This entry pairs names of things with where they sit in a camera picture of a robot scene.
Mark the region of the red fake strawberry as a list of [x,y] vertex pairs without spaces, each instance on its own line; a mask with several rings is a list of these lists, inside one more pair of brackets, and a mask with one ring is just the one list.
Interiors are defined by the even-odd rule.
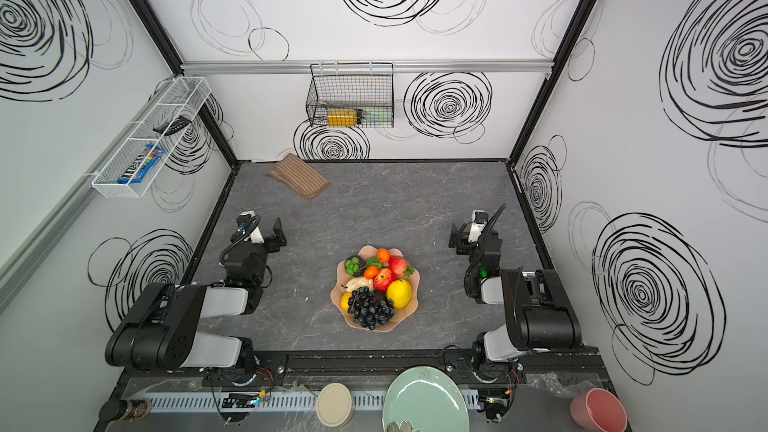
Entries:
[[415,272],[414,267],[403,257],[391,256],[388,265],[391,272],[399,278],[409,277]]

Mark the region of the orange fake tangerine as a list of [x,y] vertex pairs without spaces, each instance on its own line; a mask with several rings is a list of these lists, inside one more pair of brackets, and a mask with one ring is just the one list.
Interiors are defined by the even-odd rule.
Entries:
[[376,266],[369,266],[365,270],[365,272],[363,274],[363,277],[365,279],[367,279],[367,280],[372,280],[372,279],[374,279],[379,274],[379,271],[380,271],[380,269],[378,267],[376,267]]
[[382,266],[385,266],[386,264],[388,264],[390,258],[391,258],[391,254],[388,249],[377,250],[376,259]]

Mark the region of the pink wavy fruit bowl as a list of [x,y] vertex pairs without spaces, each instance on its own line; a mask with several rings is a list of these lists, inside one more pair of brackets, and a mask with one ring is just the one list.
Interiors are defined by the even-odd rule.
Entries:
[[[362,330],[363,326],[359,323],[356,323],[353,316],[348,314],[341,304],[341,299],[346,292],[346,285],[353,279],[353,277],[346,273],[345,266],[342,262],[337,265],[336,275],[336,285],[330,293],[331,302],[338,308],[348,326],[353,329]],[[417,270],[413,270],[413,272],[406,276],[404,280],[407,281],[411,286],[411,296],[409,302],[402,308],[396,308],[393,318],[387,324],[378,326],[376,329],[374,329],[374,332],[390,332],[403,320],[413,315],[417,310],[419,305],[418,288],[421,280],[420,273]]]

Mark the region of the large yellow fake lemon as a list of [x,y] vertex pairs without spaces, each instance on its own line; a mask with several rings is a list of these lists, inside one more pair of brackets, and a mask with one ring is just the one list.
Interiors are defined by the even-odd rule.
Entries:
[[395,309],[402,309],[411,301],[412,286],[407,280],[396,280],[389,285],[386,295]]

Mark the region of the dark brown fake fig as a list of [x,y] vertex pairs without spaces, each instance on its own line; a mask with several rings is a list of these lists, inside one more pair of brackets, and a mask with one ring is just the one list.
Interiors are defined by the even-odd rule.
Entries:
[[344,261],[344,270],[351,277],[360,277],[366,270],[365,261],[359,256],[351,256]]

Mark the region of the red fake apple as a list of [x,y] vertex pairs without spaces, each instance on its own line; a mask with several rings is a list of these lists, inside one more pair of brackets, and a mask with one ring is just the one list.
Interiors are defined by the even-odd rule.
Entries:
[[398,280],[397,275],[389,268],[380,269],[373,278],[373,287],[380,292],[386,293],[392,283]]

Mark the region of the beige fake pear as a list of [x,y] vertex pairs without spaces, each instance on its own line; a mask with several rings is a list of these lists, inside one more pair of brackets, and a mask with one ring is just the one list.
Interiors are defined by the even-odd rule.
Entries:
[[341,285],[341,288],[345,292],[349,293],[363,287],[367,287],[369,290],[371,290],[373,288],[373,281],[371,279],[366,279],[365,277],[354,277],[347,281],[345,284]]

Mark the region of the small yellow fake lemon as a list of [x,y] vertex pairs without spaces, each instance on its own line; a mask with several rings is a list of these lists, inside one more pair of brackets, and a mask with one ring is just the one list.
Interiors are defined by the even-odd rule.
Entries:
[[347,313],[350,307],[350,300],[352,298],[351,292],[346,292],[342,295],[339,305],[344,313]]

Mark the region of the black fake grape bunch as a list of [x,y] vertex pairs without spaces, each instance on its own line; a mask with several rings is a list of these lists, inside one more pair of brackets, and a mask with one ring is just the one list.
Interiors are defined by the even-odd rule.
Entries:
[[368,330],[387,324],[394,316],[395,308],[383,292],[367,287],[352,293],[348,314]]

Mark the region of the green fake lime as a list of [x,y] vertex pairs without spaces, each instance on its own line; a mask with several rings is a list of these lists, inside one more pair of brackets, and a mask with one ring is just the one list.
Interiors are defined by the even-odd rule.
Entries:
[[380,261],[377,257],[371,257],[366,262],[366,267],[375,267],[376,269],[382,269],[386,266],[385,262]]

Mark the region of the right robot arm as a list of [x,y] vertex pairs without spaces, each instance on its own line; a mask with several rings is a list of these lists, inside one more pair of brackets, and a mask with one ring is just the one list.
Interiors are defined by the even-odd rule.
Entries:
[[505,208],[492,214],[475,210],[469,222],[452,225],[449,236],[448,247],[468,259],[465,294],[478,304],[503,307],[504,324],[473,343],[477,365],[583,346],[580,323],[556,271],[501,266],[503,241],[495,225]]

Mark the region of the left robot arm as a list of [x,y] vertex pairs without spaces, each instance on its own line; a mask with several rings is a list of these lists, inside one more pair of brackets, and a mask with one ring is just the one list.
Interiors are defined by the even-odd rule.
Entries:
[[268,257],[287,245],[279,218],[268,235],[260,223],[253,211],[237,217],[237,231],[218,259],[223,280],[146,286],[108,340],[106,362],[137,371],[234,369],[254,375],[258,365],[251,340],[201,332],[198,325],[207,318],[256,311],[273,278]]

